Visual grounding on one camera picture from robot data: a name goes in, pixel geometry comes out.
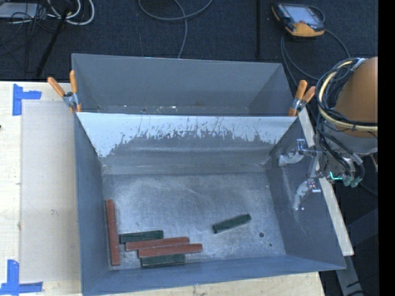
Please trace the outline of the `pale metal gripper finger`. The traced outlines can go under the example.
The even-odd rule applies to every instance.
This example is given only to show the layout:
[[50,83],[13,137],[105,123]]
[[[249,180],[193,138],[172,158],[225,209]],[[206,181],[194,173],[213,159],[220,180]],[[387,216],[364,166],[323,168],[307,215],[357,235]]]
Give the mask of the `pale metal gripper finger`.
[[307,179],[302,182],[299,187],[296,189],[296,193],[294,195],[293,200],[293,209],[298,211],[301,207],[302,199],[309,193],[318,193],[321,192],[321,188],[316,183],[314,179]]
[[314,146],[308,146],[305,139],[296,139],[296,142],[291,144],[285,153],[278,156],[278,165],[284,167],[288,164],[295,164],[304,157],[313,157],[314,155]]

